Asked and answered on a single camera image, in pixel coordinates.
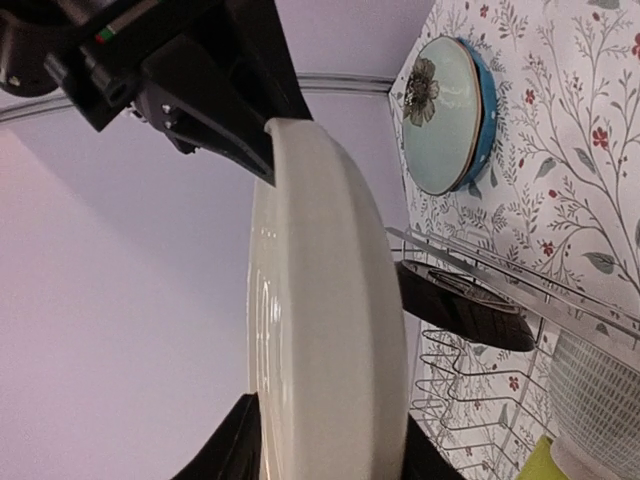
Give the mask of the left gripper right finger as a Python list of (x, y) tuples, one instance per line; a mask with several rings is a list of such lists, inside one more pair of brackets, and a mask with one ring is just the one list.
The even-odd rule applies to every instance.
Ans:
[(464, 480), (408, 415), (401, 480)]

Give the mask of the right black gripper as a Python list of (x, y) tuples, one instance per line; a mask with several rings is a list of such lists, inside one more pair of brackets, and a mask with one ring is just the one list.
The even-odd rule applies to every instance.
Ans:
[(136, 108), (183, 154), (275, 184), (265, 123), (312, 120), (274, 1), (5, 1), (1, 87), (61, 90), (97, 130)]

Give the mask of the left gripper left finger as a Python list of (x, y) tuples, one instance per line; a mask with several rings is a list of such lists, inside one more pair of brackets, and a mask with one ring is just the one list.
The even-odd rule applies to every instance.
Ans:
[(243, 394), (174, 480), (258, 480), (262, 432), (257, 393)]

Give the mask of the white ribbed plate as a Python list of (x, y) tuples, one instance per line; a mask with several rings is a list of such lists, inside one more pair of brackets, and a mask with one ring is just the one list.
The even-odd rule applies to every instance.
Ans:
[(408, 423), (405, 321), (387, 235), (349, 153), (273, 119), (247, 282), (249, 385), (264, 479), (397, 479)]

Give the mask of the pale green flower plate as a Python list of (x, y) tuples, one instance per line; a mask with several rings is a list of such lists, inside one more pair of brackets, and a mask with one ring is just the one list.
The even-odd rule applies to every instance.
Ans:
[(462, 181), (481, 124), (480, 86), (469, 51), (440, 36), (416, 57), (404, 90), (402, 140), (409, 174), (429, 195)]

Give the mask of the blue polka dot plate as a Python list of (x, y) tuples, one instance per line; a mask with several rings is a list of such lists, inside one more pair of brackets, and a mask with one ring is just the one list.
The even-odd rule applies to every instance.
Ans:
[(461, 37), (456, 40), (464, 46), (470, 54), (476, 69), (481, 97), (480, 127), (477, 134), (472, 161), (461, 181), (454, 188), (459, 191), (472, 182), (482, 173), (489, 163), (490, 154), (494, 146), (497, 131), (497, 91), (496, 84), (487, 63), (471, 43)]

